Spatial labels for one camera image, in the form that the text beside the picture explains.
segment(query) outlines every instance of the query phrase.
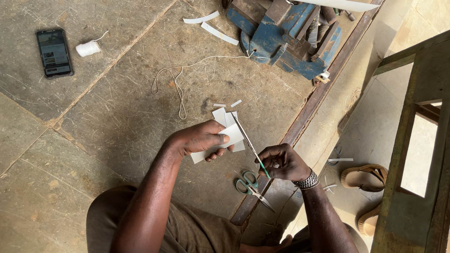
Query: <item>spool of white thread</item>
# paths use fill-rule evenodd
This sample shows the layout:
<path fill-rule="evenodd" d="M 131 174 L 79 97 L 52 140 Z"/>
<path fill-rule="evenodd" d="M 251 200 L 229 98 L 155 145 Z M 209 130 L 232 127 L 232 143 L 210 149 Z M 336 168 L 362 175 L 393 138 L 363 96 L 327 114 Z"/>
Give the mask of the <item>spool of white thread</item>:
<path fill-rule="evenodd" d="M 85 57 L 86 55 L 95 54 L 101 51 L 100 46 L 96 41 L 89 41 L 88 43 L 79 44 L 75 48 L 81 57 Z"/>

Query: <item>smartphone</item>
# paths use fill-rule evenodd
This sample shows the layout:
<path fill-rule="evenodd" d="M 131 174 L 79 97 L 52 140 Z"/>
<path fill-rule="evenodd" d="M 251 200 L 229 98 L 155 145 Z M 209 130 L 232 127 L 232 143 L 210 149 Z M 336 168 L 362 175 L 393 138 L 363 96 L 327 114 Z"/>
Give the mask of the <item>smartphone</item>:
<path fill-rule="evenodd" d="M 40 58 L 47 79 L 73 76 L 69 48 L 63 29 L 36 31 Z"/>

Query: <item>scissors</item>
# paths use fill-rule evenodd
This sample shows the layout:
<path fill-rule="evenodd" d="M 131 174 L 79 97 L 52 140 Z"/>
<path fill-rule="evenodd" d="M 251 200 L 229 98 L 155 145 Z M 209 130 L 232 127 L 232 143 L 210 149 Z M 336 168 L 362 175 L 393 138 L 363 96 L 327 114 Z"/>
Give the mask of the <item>scissors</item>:
<path fill-rule="evenodd" d="M 245 138 L 245 140 L 247 140 L 248 145 L 250 146 L 250 149 L 252 150 L 252 152 L 253 152 L 253 154 L 255 155 L 256 159 L 258 159 L 258 162 L 259 162 L 259 164 L 261 165 L 261 168 L 264 169 L 265 175 L 267 176 L 267 178 L 270 179 L 269 173 L 267 173 L 266 168 L 264 168 L 264 165 L 262 165 L 261 159 L 259 159 L 258 154 L 256 154 L 256 150 L 255 150 L 255 148 L 253 147 L 252 143 L 250 142 L 250 139 L 248 138 L 248 136 L 247 136 L 247 134 L 245 133 L 244 129 L 242 128 L 241 123 L 239 123 L 238 118 L 234 115 L 233 112 L 231 112 L 231 115 L 233 116 L 234 121 L 236 121 L 236 124 L 238 125 L 239 130 L 244 134 L 244 138 Z"/>
<path fill-rule="evenodd" d="M 253 176 L 253 180 L 252 181 L 247 177 L 247 174 L 251 174 Z M 236 187 L 238 192 L 240 192 L 241 194 L 244 194 L 244 195 L 255 195 L 255 196 L 257 196 L 259 198 L 259 200 L 265 206 L 267 206 L 268 209 L 270 209 L 272 212 L 275 212 L 275 210 L 270 205 L 269 201 L 267 201 L 267 199 L 265 199 L 263 196 L 261 196 L 261 194 L 259 194 L 259 192 L 258 192 L 258 180 L 256 179 L 256 175 L 253 172 L 251 172 L 251 171 L 246 171 L 246 172 L 242 173 L 242 177 L 245 179 L 246 183 L 244 181 L 242 181 L 242 179 L 237 179 L 234 182 L 234 186 Z M 245 192 L 241 191 L 238 188 L 238 183 L 241 183 L 247 189 L 247 191 L 245 191 Z"/>

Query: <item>wristband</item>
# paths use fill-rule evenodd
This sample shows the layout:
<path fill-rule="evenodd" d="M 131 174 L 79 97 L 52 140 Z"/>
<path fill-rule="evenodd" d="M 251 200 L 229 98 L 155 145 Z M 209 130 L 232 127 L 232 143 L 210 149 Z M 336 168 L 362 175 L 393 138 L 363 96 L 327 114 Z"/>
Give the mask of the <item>wristband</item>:
<path fill-rule="evenodd" d="M 319 184 L 319 179 L 317 177 L 317 175 L 314 173 L 314 171 L 311 170 L 311 174 L 308 178 L 306 178 L 303 181 L 292 181 L 293 184 L 295 184 L 296 186 L 298 186 L 298 188 L 300 188 L 301 190 L 306 190 L 309 188 L 312 188 L 316 185 Z"/>

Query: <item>phone case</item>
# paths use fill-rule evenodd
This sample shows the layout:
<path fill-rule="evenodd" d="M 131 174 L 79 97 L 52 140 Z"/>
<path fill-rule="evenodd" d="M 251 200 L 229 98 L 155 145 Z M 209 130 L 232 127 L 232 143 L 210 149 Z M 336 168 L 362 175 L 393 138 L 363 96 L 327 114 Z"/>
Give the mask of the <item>phone case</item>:
<path fill-rule="evenodd" d="M 68 74 L 56 75 L 56 76 L 48 77 L 48 76 L 46 75 L 46 73 L 45 73 L 45 64 L 44 64 L 44 60 L 43 60 L 43 57 L 42 57 L 41 47 L 40 47 L 40 44 L 39 44 L 38 33 L 39 33 L 39 32 L 52 31 L 52 30 L 61 30 L 61 31 L 63 32 L 64 47 L 66 48 L 66 53 L 67 53 L 66 55 L 67 55 L 67 59 L 68 59 L 68 61 L 69 61 L 69 67 L 70 67 L 70 69 L 71 69 L 71 72 L 68 73 Z M 35 35 L 36 35 L 36 39 L 37 39 L 37 45 L 38 45 L 38 47 L 39 47 L 39 54 L 40 54 L 40 60 L 41 60 L 41 62 L 42 62 L 42 69 L 44 70 L 44 77 L 45 77 L 46 79 L 49 79 L 49 80 L 50 80 L 50 79 L 55 79 L 55 78 L 58 78 L 58 77 L 73 76 L 73 75 L 75 74 L 75 72 L 74 72 L 73 66 L 72 66 L 72 59 L 70 58 L 69 46 L 68 46 L 67 38 L 66 38 L 66 31 L 65 31 L 64 29 L 62 29 L 62 28 L 45 29 L 45 30 L 38 30 L 38 31 L 36 31 L 36 32 L 35 32 Z"/>

